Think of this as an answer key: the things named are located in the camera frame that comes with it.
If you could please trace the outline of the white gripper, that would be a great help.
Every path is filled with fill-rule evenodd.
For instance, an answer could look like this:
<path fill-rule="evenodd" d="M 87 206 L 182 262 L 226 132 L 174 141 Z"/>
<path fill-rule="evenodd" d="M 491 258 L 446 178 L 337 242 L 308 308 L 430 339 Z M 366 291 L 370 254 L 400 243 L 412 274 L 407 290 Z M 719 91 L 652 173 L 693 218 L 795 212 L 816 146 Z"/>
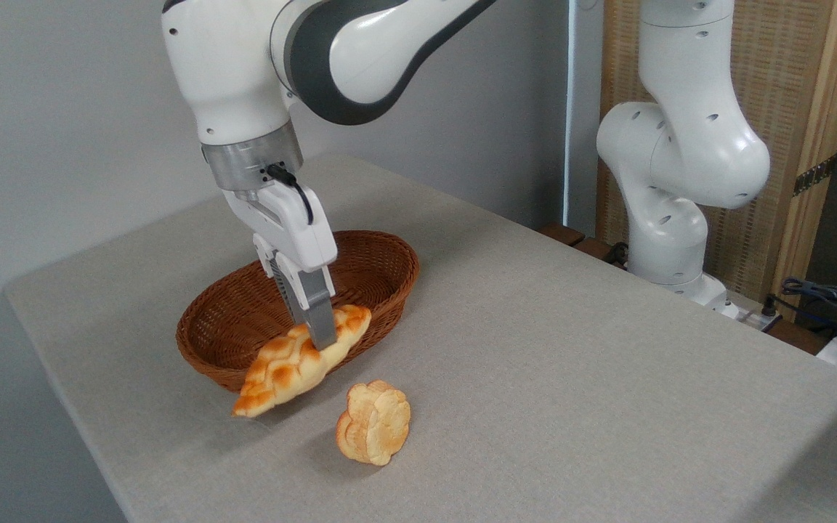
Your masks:
<path fill-rule="evenodd" d="M 260 264 L 294 325 L 305 324 L 316 348 L 325 349 L 338 341 L 331 305 L 335 290 L 326 267 L 338 249 L 319 198 L 311 188 L 302 189 L 305 198 L 276 181 L 256 190 L 256 200 L 248 199 L 249 191 L 222 192 L 232 212 L 254 231 Z M 277 261 L 273 249 L 283 253 Z"/>

